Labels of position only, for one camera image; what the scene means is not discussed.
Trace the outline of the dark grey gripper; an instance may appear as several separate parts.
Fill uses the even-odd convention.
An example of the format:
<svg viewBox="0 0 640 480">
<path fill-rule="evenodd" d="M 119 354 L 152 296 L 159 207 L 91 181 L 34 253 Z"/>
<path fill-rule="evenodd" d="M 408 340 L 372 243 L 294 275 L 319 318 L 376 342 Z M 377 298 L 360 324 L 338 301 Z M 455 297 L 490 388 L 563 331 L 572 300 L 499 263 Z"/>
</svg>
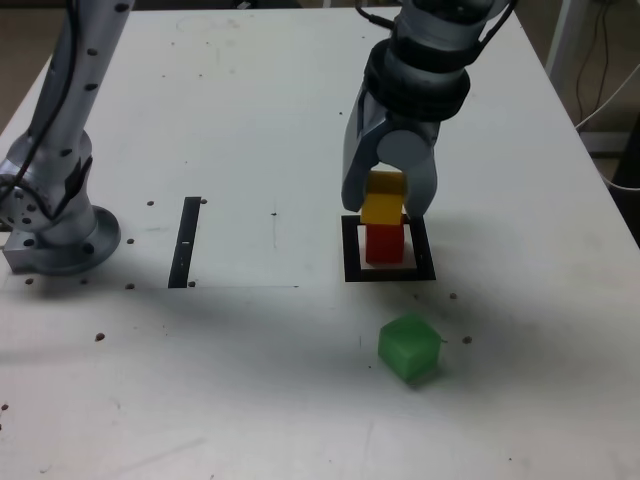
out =
<svg viewBox="0 0 640 480">
<path fill-rule="evenodd" d="M 380 160 L 404 174 L 408 216 L 423 217 L 437 190 L 433 148 L 423 138 L 437 138 L 440 126 L 439 122 L 421 122 L 392 112 L 362 86 L 344 135 L 343 207 L 351 212 L 361 209 L 369 171 Z"/>
</svg>

